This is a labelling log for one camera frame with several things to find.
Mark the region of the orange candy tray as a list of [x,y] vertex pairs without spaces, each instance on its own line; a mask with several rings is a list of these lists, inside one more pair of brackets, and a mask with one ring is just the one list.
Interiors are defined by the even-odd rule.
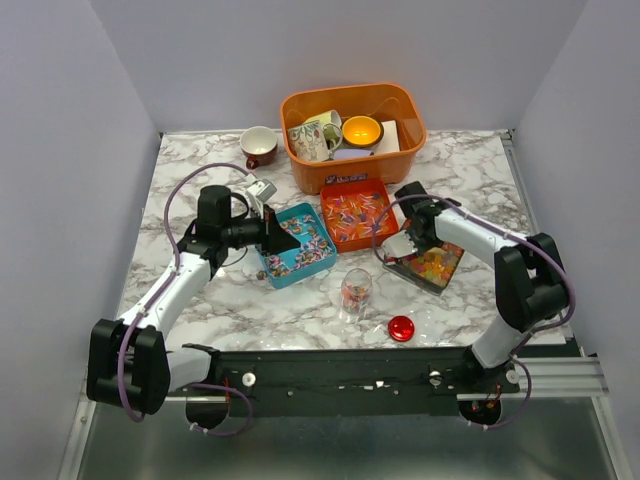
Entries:
[[399,231],[385,184],[378,179],[330,185],[320,193],[327,231],[339,253],[370,248]]

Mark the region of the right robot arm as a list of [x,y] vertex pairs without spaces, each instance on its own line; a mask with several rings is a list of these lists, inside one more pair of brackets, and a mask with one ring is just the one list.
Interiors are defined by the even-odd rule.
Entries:
[[550,235],[512,233],[453,199],[429,195],[417,181],[395,199],[409,226],[383,242],[387,257],[450,243],[493,269],[497,316],[463,354],[459,375],[467,389],[485,390],[532,335],[563,325],[574,313],[575,291]]

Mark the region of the teal candy tray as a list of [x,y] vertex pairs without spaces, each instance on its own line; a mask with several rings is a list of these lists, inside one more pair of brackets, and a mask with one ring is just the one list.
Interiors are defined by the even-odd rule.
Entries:
[[278,212],[276,218],[300,245],[277,255],[265,255],[255,247],[265,278],[274,288],[285,288],[336,263],[337,249],[311,204],[296,204]]

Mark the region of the clear plastic jar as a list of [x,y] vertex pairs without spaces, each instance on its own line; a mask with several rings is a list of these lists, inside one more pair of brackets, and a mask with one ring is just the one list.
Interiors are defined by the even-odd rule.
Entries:
[[354,268],[346,273],[341,284],[341,308],[353,318],[366,315],[373,289],[371,275],[362,268]]

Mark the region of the gold tin candy tray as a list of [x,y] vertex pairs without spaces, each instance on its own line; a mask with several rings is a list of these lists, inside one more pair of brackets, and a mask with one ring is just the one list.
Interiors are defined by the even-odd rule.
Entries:
[[384,268],[421,290],[440,295],[450,284],[465,251],[444,242],[422,254],[395,260]]

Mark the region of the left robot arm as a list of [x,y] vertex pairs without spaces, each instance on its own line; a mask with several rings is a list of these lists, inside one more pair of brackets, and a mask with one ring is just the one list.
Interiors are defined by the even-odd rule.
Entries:
[[226,186],[201,189],[196,216],[173,241],[173,258],[151,289],[118,320],[102,319],[91,331],[87,395],[122,407],[135,422],[156,413],[167,394],[190,385],[214,393],[222,380],[208,347],[185,345],[168,351],[174,323],[216,275],[232,249],[251,245],[275,255],[299,246],[279,224],[268,200],[275,186],[253,182],[245,194]]

